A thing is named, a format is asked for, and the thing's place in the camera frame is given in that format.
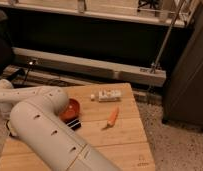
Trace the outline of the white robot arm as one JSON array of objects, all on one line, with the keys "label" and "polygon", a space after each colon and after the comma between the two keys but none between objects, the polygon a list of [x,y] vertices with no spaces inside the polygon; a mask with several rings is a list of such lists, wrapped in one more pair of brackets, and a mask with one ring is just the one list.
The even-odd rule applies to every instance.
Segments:
[{"label": "white robot arm", "polygon": [[68,105],[62,87],[14,88],[10,81],[0,80],[2,116],[52,171],[120,171],[60,120]]}]

